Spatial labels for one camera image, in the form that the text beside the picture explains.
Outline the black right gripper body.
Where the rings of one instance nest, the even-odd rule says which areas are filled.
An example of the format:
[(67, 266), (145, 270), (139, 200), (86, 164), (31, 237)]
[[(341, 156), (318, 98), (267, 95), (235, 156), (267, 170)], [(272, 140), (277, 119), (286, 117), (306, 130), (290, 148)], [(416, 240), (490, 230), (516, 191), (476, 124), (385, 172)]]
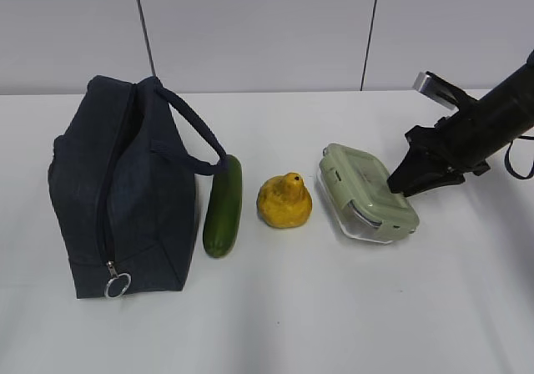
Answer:
[(405, 137), (409, 148), (426, 149), (442, 161), (442, 174), (473, 173), (489, 170), (489, 110), (476, 102), (443, 117), (432, 127), (414, 126)]

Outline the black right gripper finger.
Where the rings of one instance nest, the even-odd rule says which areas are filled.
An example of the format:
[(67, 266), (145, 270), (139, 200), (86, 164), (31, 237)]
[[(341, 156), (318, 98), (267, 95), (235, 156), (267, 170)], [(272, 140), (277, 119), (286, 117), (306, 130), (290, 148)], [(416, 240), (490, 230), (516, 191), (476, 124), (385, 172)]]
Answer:
[(449, 172), (445, 174), (428, 174), (417, 178), (404, 190), (404, 196), (418, 195), (427, 190), (435, 188), (459, 185), (465, 182), (465, 177), (461, 173)]
[(391, 192), (423, 192), (433, 189), (442, 176), (442, 161), (426, 149), (410, 147), (387, 180)]

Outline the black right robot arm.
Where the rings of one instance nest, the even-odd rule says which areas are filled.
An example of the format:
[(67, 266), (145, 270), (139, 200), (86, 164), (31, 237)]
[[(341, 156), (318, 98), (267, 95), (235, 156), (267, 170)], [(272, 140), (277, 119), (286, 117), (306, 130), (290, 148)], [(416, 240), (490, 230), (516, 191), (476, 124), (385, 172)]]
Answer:
[(405, 133), (408, 152), (387, 180), (390, 191), (405, 197), (465, 182), (490, 169), (486, 159), (516, 139), (529, 139), (533, 128), (533, 56), (481, 99), (426, 71), (413, 89), (457, 111), (432, 127)]

